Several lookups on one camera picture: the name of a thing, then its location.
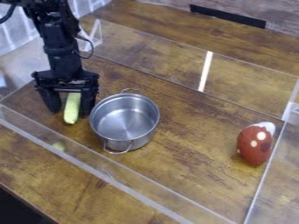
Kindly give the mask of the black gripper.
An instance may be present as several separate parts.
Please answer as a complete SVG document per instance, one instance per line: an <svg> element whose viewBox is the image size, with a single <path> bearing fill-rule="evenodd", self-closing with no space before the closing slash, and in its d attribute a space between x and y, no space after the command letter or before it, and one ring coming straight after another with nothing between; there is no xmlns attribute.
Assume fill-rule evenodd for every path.
<svg viewBox="0 0 299 224"><path fill-rule="evenodd" d="M62 108L59 92L81 92L81 114L89 116L95 107L99 91L99 75L81 69L71 77L63 77L52 70L34 72L35 87L40 93L43 102L52 113Z"/></svg>

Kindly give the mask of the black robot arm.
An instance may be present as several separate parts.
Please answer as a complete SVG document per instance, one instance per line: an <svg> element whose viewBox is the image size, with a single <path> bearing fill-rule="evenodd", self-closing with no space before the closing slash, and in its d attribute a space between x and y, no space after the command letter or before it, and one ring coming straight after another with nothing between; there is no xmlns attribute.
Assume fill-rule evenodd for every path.
<svg viewBox="0 0 299 224"><path fill-rule="evenodd" d="M48 56L51 69L32 73L47 108L52 113L61 110L61 92L81 93L79 111L87 116L95 106L99 75L82 66L77 40L79 20L69 0L20 0L19 5L40 33Z"/></svg>

